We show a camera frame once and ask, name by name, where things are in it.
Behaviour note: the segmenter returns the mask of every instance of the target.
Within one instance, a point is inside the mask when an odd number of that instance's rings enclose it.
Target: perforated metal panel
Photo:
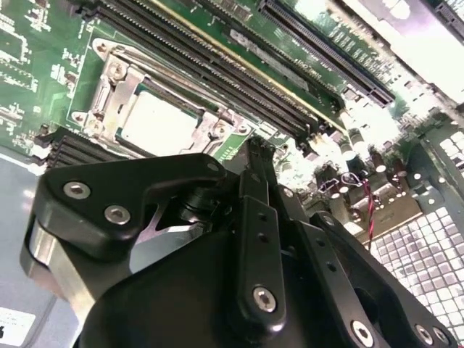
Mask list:
[[[464,239],[445,207],[376,239],[372,254],[464,344]]]

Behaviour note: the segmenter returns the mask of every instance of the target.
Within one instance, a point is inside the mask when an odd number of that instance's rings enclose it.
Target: red wire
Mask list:
[[[374,205],[374,196],[372,194],[372,191],[370,190],[370,185],[369,181],[364,180],[362,182],[362,185],[364,187],[364,192],[366,196],[368,197],[368,215],[369,215],[369,223],[368,223],[368,235],[369,235],[369,244],[368,244],[368,250],[370,251],[370,247],[372,245],[372,240],[374,237],[374,211],[376,209]]]

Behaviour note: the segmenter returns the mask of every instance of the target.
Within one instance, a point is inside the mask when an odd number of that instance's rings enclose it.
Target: cable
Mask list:
[[[369,216],[369,221],[368,221],[368,235],[369,235],[369,244],[368,244],[368,250],[370,251],[370,247],[372,245],[372,240],[374,237],[374,211],[375,205],[374,205],[374,196],[372,194],[372,191],[370,189],[369,181],[367,179],[362,181],[362,186],[364,188],[364,192],[366,196],[368,197],[368,216]]]
[[[351,173],[351,172],[341,174],[340,180],[345,185],[351,185],[351,186],[358,186],[359,187],[359,186],[361,186],[363,184],[361,182],[361,180],[359,179],[359,177],[356,174]]]

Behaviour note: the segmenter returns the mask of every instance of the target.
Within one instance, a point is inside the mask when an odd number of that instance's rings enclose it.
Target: black memory slot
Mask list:
[[[373,102],[386,107],[394,101],[394,95],[375,76],[285,4],[261,0],[258,10]]]
[[[227,77],[233,81],[241,89],[254,91],[260,96],[263,104],[271,105],[275,111],[279,111],[282,115],[298,120],[302,124],[307,122],[307,116],[296,109],[285,99],[273,95],[272,91],[261,86],[258,81],[253,81],[247,74],[237,67],[228,64],[221,56],[201,44],[195,42],[186,32],[179,30],[176,26],[170,25],[168,22],[159,18],[159,12],[155,12],[149,4],[141,5],[131,0],[103,0],[116,12],[120,12],[141,27],[147,29],[150,33],[158,38],[166,41],[172,47],[176,47],[184,54],[188,54],[191,58],[198,62],[203,62],[205,67],[210,67],[213,73]]]
[[[224,23],[227,24],[228,27],[236,30],[238,33],[245,35],[250,41],[257,44],[260,49],[265,51],[266,54],[282,64],[284,67],[299,75],[303,80],[306,81],[308,85],[309,90],[306,91],[306,93],[309,93],[311,96],[319,99],[320,90],[322,90],[324,94],[330,96],[331,103],[335,106],[336,111],[344,108],[343,99],[341,99],[338,94],[335,94],[333,91],[327,89],[322,83],[319,83],[312,78],[306,78],[308,72],[304,71],[301,67],[297,67],[295,64],[290,63],[292,61],[291,57],[286,57],[285,54],[283,54],[277,48],[272,47],[268,42],[256,35],[255,32],[243,26],[239,20],[221,9],[215,2],[212,0],[196,0],[196,2],[201,4],[203,8],[206,9],[209,13],[220,18]]]
[[[160,58],[171,62],[190,76],[202,79],[204,82],[209,83],[211,88],[223,94],[224,97],[239,105],[247,112],[274,124],[284,133],[287,133],[290,136],[296,136],[304,131],[305,128],[301,124],[293,123],[285,117],[285,115],[280,115],[278,112],[270,108],[270,105],[262,105],[262,102],[259,103],[259,100],[257,102],[255,99],[259,98],[259,95],[254,94],[252,91],[240,91],[236,86],[227,84],[222,78],[210,72],[199,63],[187,58],[181,52],[159,40],[156,36],[147,33],[145,30],[134,25],[124,17],[115,14],[112,10],[106,7],[90,9],[89,12],[86,12],[85,8],[82,8],[82,10],[84,10],[84,13],[82,13],[84,18],[98,16],[101,20],[111,25],[115,30],[129,38],[132,38],[134,41],[143,46],[147,53],[155,52]]]

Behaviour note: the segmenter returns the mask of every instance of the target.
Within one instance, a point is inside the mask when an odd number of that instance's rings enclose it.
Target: white label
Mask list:
[[[36,316],[0,307],[0,344],[20,347]]]

